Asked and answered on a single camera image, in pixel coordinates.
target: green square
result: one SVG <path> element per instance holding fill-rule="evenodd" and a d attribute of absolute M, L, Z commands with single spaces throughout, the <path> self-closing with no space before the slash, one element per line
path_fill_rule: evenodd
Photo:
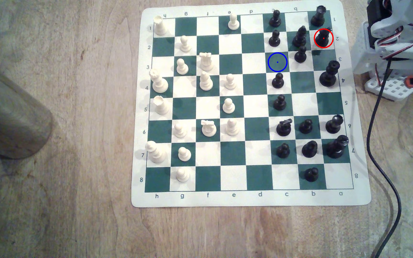
<path fill-rule="evenodd" d="M 336 115 L 344 113 L 340 92 L 317 93 L 317 100 L 319 115 Z"/>
<path fill-rule="evenodd" d="M 197 36 L 197 55 L 200 52 L 219 54 L 219 35 Z"/>
<path fill-rule="evenodd" d="M 196 98 L 173 98 L 173 119 L 195 119 Z"/>
<path fill-rule="evenodd" d="M 235 110 L 227 114 L 223 110 L 223 104 L 226 98 L 230 98 L 235 105 Z M 221 118 L 242 118 L 244 117 L 243 96 L 222 96 L 219 98 L 219 108 L 221 109 Z"/>
<path fill-rule="evenodd" d="M 237 15 L 237 20 L 240 22 L 240 15 Z M 241 25 L 238 27 L 237 30 L 231 30 L 228 26 L 230 21 L 230 16 L 220 16 L 219 17 L 219 34 L 240 34 L 241 33 Z"/>
<path fill-rule="evenodd" d="M 178 157 L 179 148 L 184 147 L 190 150 L 190 160 L 182 161 Z M 172 167 L 194 167 L 196 165 L 196 143 L 195 142 L 180 142 L 172 143 Z"/>
<path fill-rule="evenodd" d="M 290 77 L 292 93 L 316 92 L 313 72 L 292 72 Z"/>
<path fill-rule="evenodd" d="M 243 75 L 243 95 L 267 94 L 267 78 L 265 73 Z"/>
<path fill-rule="evenodd" d="M 245 164 L 246 162 L 244 141 L 221 142 L 221 166 Z"/>
<path fill-rule="evenodd" d="M 267 73 L 284 73 L 290 71 L 288 64 L 288 52 L 265 53 L 265 62 L 267 63 Z"/>
<path fill-rule="evenodd" d="M 170 168 L 169 167 L 147 167 L 146 168 L 145 192 L 169 192 L 170 191 Z"/>
<path fill-rule="evenodd" d="M 221 167 L 196 167 L 196 191 L 221 191 Z"/>
<path fill-rule="evenodd" d="M 241 74 L 241 54 L 219 55 L 219 74 Z"/>
<path fill-rule="evenodd" d="M 306 119 L 311 119 L 313 124 L 312 124 L 312 131 L 303 134 L 299 131 L 299 126 L 304 122 Z M 320 120 L 318 116 L 302 116 L 302 117 L 294 117 L 294 127 L 295 127 L 295 138 L 296 139 L 319 139 L 321 138 L 321 133 L 320 133 Z"/>
<path fill-rule="evenodd" d="M 264 52 L 264 34 L 242 34 L 241 35 L 242 53 L 262 53 Z"/>
<path fill-rule="evenodd" d="M 214 125 L 216 126 L 216 133 L 212 137 L 205 136 L 202 132 L 202 119 L 197 119 L 196 121 L 196 141 L 197 142 L 204 142 L 204 141 L 220 141 L 220 128 L 221 125 L 219 123 L 219 119 L 208 119 L 208 121 L 213 121 Z"/>
<path fill-rule="evenodd" d="M 312 58 L 314 71 L 326 71 L 329 61 L 336 60 L 336 50 L 312 50 Z"/>
<path fill-rule="evenodd" d="M 292 97 L 291 94 L 284 94 L 284 100 L 286 101 L 286 108 L 282 111 L 278 111 L 273 108 L 273 102 L 277 99 L 276 95 L 267 95 L 268 98 L 268 116 L 270 117 L 287 117 L 292 116 Z"/>
<path fill-rule="evenodd" d="M 348 145 L 344 149 L 344 154 L 339 158 L 331 158 L 326 155 L 328 153 L 326 147 L 328 146 L 328 143 L 332 141 L 334 141 L 334 139 L 321 139 L 324 163 L 350 163 L 350 151 L 348 150 Z"/>
<path fill-rule="evenodd" d="M 315 182 L 309 182 L 304 178 L 305 170 L 309 168 L 318 168 L 318 179 Z M 326 178 L 324 176 L 323 164 L 299 164 L 299 185 L 301 190 L 326 190 Z"/>
<path fill-rule="evenodd" d="M 245 140 L 269 140 L 267 118 L 245 118 Z"/>
<path fill-rule="evenodd" d="M 153 38 L 152 56 L 174 56 L 175 38 Z"/>
<path fill-rule="evenodd" d="M 290 155 L 286 158 L 280 158 L 277 155 L 277 148 L 286 143 L 290 147 Z M 295 149 L 295 140 L 271 140 L 270 148 L 272 151 L 272 164 L 297 164 L 297 150 Z"/>
<path fill-rule="evenodd" d="M 284 20 L 284 12 L 280 13 L 281 24 L 278 27 L 272 27 L 268 25 L 268 21 L 273 17 L 273 13 L 265 13 L 262 15 L 264 21 L 264 32 L 273 32 L 278 30 L 279 32 L 286 31 L 286 21 Z"/>
<path fill-rule="evenodd" d="M 172 142 L 172 120 L 149 121 L 148 140 L 156 143 Z"/>
<path fill-rule="evenodd" d="M 175 19 L 175 36 L 195 36 L 197 35 L 197 18 L 182 17 Z"/>
<path fill-rule="evenodd" d="M 272 190 L 272 166 L 246 166 L 246 185 L 249 191 Z"/>
<path fill-rule="evenodd" d="M 178 64 L 176 62 L 180 58 L 182 58 L 184 60 L 184 63 L 186 63 L 187 67 L 189 67 L 187 73 L 183 75 L 179 74 L 176 71 L 176 67 L 178 67 Z M 195 76 L 197 73 L 197 56 L 175 56 L 175 63 L 173 69 L 175 76 Z"/>
<path fill-rule="evenodd" d="M 216 97 L 219 96 L 219 75 L 210 75 L 213 87 L 209 91 L 200 88 L 200 76 L 197 76 L 197 97 Z"/>

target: wood grain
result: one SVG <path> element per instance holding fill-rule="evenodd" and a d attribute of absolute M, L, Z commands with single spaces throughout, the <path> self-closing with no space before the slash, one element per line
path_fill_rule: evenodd
<path fill-rule="evenodd" d="M 364 206 L 131 205 L 141 11 L 239 2 L 0 1 L 0 69 L 55 118 L 38 154 L 0 158 L 0 256 L 370 256 L 396 200 L 369 160 L 372 201 Z M 366 2 L 342 2 L 352 46 Z M 356 82 L 365 135 L 376 96 L 364 93 L 364 78 Z M 403 202 L 382 256 L 413 257 L 413 96 L 382 102 L 372 138 Z"/>

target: black chess piece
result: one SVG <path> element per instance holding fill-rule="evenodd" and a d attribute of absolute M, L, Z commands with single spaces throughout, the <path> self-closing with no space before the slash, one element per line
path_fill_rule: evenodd
<path fill-rule="evenodd" d="M 277 126 L 277 133 L 279 136 L 287 136 L 291 132 L 292 119 L 280 121 Z"/>
<path fill-rule="evenodd" d="M 278 146 L 277 156 L 280 158 L 287 158 L 290 155 L 290 146 L 287 143 Z"/>
<path fill-rule="evenodd" d="M 336 60 L 329 61 L 328 66 L 326 67 L 326 72 L 323 72 L 320 75 L 320 83 L 323 86 L 330 87 L 336 83 L 336 73 L 341 67 L 341 64 Z"/>
<path fill-rule="evenodd" d="M 302 147 L 302 155 L 305 157 L 313 157 L 317 154 L 318 143 L 314 140 L 309 141 Z"/>
<path fill-rule="evenodd" d="M 300 125 L 299 125 L 299 131 L 303 134 L 308 134 L 312 131 L 313 129 L 313 121 L 311 119 L 306 119 L 304 120 Z"/>
<path fill-rule="evenodd" d="M 281 19 L 280 19 L 280 11 L 279 10 L 274 10 L 273 11 L 273 17 L 268 21 L 268 25 L 272 27 L 278 27 L 281 25 Z"/>
<path fill-rule="evenodd" d="M 336 134 L 341 130 L 341 124 L 344 119 L 341 115 L 335 115 L 326 123 L 326 131 L 330 134 Z"/>
<path fill-rule="evenodd" d="M 278 95 L 277 99 L 273 102 L 273 108 L 278 111 L 282 111 L 286 108 L 286 100 L 283 94 Z"/>
<path fill-rule="evenodd" d="M 326 145 L 326 155 L 331 158 L 339 158 L 344 154 L 345 147 L 348 145 L 348 137 L 346 135 L 338 136 L 334 141 Z"/>
<path fill-rule="evenodd" d="M 294 55 L 294 60 L 298 63 L 303 63 L 307 59 L 307 55 L 305 54 L 307 48 L 305 46 L 300 46 L 297 53 Z"/>
<path fill-rule="evenodd" d="M 312 16 L 312 19 L 310 20 L 310 23 L 313 26 L 323 26 L 324 24 L 324 14 L 326 13 L 326 8 L 322 5 L 317 7 L 317 13 Z"/>
<path fill-rule="evenodd" d="M 293 38 L 293 46 L 300 47 L 302 45 L 305 45 L 307 43 L 307 41 L 305 40 L 306 33 L 307 29 L 305 28 L 305 26 L 300 27 Z"/>
<path fill-rule="evenodd" d="M 276 89 L 283 87 L 284 80 L 283 80 L 283 73 L 277 73 L 275 78 L 272 80 L 272 86 Z"/>

